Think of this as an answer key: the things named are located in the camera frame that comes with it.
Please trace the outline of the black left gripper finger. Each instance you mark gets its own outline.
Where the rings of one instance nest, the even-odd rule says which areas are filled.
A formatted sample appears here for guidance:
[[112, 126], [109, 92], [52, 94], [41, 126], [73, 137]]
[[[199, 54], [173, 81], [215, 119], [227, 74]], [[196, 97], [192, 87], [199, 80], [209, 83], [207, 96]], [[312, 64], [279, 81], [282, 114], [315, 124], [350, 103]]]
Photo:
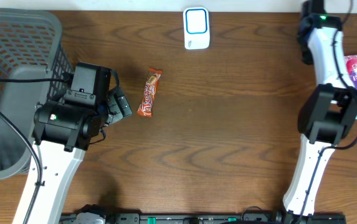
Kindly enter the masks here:
[[116, 92], [117, 104], [120, 108], [121, 115], [126, 118], [127, 116], [132, 115], [132, 110], [130, 104], [123, 92], [123, 90], [119, 87]]
[[113, 124], [123, 119], [123, 115], [119, 104], [117, 103], [114, 96], [108, 96], [108, 119], [107, 124]]

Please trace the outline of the orange chocolate bar wrapper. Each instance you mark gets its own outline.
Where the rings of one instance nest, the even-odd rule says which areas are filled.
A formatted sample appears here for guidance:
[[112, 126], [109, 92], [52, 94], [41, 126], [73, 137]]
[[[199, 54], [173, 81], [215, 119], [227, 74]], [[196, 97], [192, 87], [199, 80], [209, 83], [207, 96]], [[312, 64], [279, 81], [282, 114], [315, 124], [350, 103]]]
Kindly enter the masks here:
[[143, 99], [137, 110], [138, 115], [145, 116], [145, 117], [152, 117], [152, 109], [154, 105], [155, 94], [157, 92], [159, 80], [162, 74], [163, 74], [162, 70], [149, 68], [148, 77], [146, 79], [146, 83], [143, 91]]

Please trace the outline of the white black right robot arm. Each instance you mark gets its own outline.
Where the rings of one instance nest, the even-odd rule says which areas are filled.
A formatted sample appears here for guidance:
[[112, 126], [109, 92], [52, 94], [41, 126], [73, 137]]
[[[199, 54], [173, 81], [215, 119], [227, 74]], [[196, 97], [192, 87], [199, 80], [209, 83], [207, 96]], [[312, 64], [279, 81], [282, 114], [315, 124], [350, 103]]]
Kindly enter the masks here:
[[311, 223], [315, 199], [331, 155], [346, 146], [357, 116], [357, 89], [348, 78], [343, 26], [348, 18], [329, 15], [324, 0], [302, 3], [297, 40], [302, 61], [315, 69], [316, 88], [300, 109], [297, 128], [300, 153], [290, 187], [283, 196], [285, 223]]

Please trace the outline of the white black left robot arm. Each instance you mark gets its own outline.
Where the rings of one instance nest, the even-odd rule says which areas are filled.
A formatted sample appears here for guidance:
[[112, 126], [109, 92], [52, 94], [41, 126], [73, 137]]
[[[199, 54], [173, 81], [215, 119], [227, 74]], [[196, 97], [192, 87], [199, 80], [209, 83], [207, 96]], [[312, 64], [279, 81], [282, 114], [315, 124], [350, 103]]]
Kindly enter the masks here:
[[132, 114], [111, 68], [80, 62], [62, 96], [34, 113], [34, 143], [14, 223], [58, 223], [71, 181], [91, 139]]

